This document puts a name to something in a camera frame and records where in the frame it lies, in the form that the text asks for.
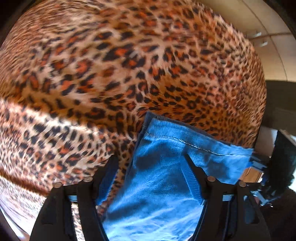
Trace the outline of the blue denim shorts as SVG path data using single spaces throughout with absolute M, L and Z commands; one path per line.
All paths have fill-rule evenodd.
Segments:
M 147 113 L 123 186 L 106 211 L 109 240 L 188 240 L 202 206 L 192 196 L 180 163 L 194 164 L 234 184 L 253 150 L 215 140 L 202 130 Z

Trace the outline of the leopard print bedspread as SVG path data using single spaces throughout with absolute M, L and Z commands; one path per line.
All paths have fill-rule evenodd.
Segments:
M 127 171 L 148 111 L 251 148 L 266 103 L 259 56 L 197 1 L 43 1 L 1 46 L 1 207 L 30 234 L 54 182 L 112 154 Z

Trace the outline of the beige wardrobe cabinets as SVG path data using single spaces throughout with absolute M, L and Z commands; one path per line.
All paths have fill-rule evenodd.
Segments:
M 259 55 L 265 78 L 295 82 L 295 36 L 264 1 L 201 1 L 243 32 Z

